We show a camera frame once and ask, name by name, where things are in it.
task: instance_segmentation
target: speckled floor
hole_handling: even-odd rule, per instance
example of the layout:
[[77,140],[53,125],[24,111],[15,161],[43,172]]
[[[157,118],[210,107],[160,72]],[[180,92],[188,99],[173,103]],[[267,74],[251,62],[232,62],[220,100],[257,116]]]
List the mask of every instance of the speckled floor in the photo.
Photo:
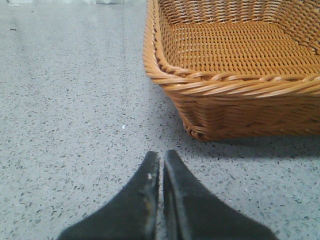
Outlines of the speckled floor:
[[145,76],[145,12],[134,1],[0,5],[0,239],[55,239],[108,202],[148,150],[168,149],[281,240],[320,239],[320,138],[191,139]]

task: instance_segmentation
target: basket rim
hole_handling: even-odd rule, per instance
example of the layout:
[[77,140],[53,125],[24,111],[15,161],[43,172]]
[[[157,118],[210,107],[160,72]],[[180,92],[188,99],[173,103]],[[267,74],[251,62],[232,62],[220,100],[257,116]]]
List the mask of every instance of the basket rim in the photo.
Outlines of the basket rim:
[[165,91],[194,97],[320,97],[320,73],[241,75],[170,65],[162,51],[158,0],[147,1],[143,40],[146,74]]

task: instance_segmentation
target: wicker basket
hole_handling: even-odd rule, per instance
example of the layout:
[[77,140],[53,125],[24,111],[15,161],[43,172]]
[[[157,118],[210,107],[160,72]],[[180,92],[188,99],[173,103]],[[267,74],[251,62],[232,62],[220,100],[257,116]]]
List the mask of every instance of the wicker basket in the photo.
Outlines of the wicker basket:
[[144,67],[189,135],[320,134],[320,0],[148,0]]

